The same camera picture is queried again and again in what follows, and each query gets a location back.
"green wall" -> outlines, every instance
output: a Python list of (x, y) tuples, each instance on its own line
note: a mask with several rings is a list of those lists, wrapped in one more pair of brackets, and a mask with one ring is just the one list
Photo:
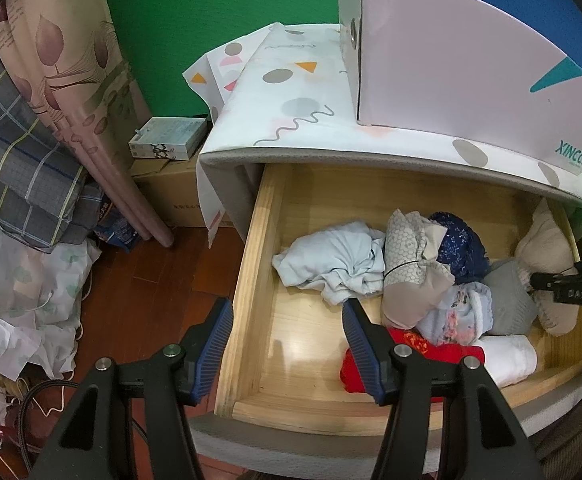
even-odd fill
[(212, 48), (271, 22), (338, 22), (338, 0), (108, 0), (108, 5), (122, 51), (159, 116), (208, 111), (182, 72)]

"screw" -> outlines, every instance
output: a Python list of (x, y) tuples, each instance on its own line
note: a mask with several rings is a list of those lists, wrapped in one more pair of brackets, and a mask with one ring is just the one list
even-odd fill
[(462, 361), (464, 362), (464, 366), (469, 370), (476, 370), (480, 367), (480, 361), (477, 357), (473, 357), (472, 355), (467, 355)]
[(411, 352), (413, 352), (413, 350), (411, 350), (411, 347), (408, 345), (395, 345), (395, 348), (393, 349), (393, 351), (395, 352), (395, 354), (398, 357), (408, 357), (411, 355)]
[(162, 353), (166, 356), (166, 357), (175, 357), (176, 355), (178, 355), (180, 352), (182, 351), (182, 349), (180, 348), (180, 345), (176, 345), (175, 343), (171, 343), (170, 345), (166, 345), (163, 349), (162, 349)]
[(113, 361), (111, 361), (110, 357), (101, 357), (95, 361), (95, 368), (96, 370), (100, 370), (100, 372), (104, 372), (105, 370), (108, 370), (112, 364)]

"navy blue cloth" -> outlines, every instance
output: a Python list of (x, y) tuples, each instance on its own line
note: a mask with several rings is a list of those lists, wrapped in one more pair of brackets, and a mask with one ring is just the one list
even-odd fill
[(455, 285), (481, 281), (488, 274), (488, 258), (475, 231), (451, 213), (438, 211), (428, 219), (447, 229), (437, 251), (437, 261), (451, 267)]

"drawer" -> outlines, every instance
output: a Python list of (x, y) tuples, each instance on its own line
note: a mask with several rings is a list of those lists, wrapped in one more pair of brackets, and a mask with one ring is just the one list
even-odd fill
[[(348, 347), (341, 307), (329, 306), (317, 291), (283, 286), (271, 258), (299, 236), (336, 223), (362, 219), (385, 230), (397, 208), (424, 216), (452, 212), (477, 232), (491, 259), (505, 258), (529, 229), (539, 200), (525, 191), (412, 171), (267, 165), (240, 267), (215, 413), (303, 433), (383, 434), (388, 408), (376, 406), (366, 394), (347, 393), (340, 382)], [(578, 259), (562, 206), (551, 203), (551, 209)], [(380, 320), (380, 302), (362, 302), (373, 322)], [(503, 389), (513, 407), (582, 371), (582, 308), (576, 328), (561, 337), (549, 336), (535, 323), (528, 336), (538, 368)], [(434, 404), (430, 427), (441, 425), (441, 404)]]

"plaid fabric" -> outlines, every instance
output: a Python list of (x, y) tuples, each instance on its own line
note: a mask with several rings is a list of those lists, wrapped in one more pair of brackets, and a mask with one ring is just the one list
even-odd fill
[(55, 244), (81, 244), (98, 223), (102, 189), (93, 180), (87, 182), (75, 203), (72, 219), (52, 216), (29, 204), (0, 182), (0, 228), (41, 251), (51, 251)]
[(50, 251), (80, 244), (98, 222), (102, 190), (53, 137), (0, 60), (0, 228)]
[(31, 205), (70, 221), (87, 172), (53, 137), (22, 97), (0, 60), (0, 182)]

